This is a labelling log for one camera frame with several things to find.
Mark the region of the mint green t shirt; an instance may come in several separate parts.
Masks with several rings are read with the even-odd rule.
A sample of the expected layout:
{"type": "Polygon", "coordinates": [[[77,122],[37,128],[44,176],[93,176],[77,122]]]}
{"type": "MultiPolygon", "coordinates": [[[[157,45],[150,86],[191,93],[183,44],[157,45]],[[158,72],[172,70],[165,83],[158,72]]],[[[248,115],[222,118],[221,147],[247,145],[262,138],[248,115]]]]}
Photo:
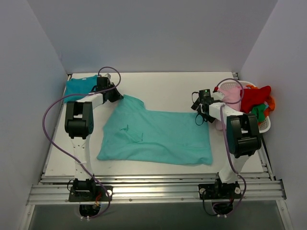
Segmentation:
{"type": "Polygon", "coordinates": [[[195,113],[147,110],[143,101],[124,95],[103,127],[96,158],[211,165],[209,127],[195,113]]]}

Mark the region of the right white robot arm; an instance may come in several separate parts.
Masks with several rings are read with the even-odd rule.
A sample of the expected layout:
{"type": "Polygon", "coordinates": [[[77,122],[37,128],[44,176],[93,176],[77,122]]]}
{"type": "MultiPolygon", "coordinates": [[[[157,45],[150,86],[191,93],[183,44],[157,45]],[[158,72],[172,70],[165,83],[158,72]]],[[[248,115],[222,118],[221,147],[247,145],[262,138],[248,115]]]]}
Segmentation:
{"type": "Polygon", "coordinates": [[[218,172],[219,182],[213,185],[213,192],[223,198],[230,193],[229,184],[238,181],[246,161],[261,147],[258,120],[254,114],[234,108],[240,104],[241,95],[230,101],[221,91],[205,89],[193,94],[198,98],[191,109],[201,116],[203,122],[221,122],[227,161],[218,172]]]}

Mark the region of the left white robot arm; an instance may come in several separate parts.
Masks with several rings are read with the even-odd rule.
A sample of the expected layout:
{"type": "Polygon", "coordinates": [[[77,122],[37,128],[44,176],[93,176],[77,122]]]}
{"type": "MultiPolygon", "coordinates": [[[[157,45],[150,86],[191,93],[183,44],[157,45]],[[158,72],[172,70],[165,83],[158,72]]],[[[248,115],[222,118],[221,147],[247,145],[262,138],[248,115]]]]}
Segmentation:
{"type": "Polygon", "coordinates": [[[66,133],[71,139],[75,159],[75,176],[73,188],[79,190],[80,196],[91,201],[96,197],[96,182],[90,160],[90,137],[94,130],[94,109],[105,102],[122,100],[111,81],[111,75],[98,76],[96,85],[91,88],[90,95],[76,101],[66,103],[66,133]]]}

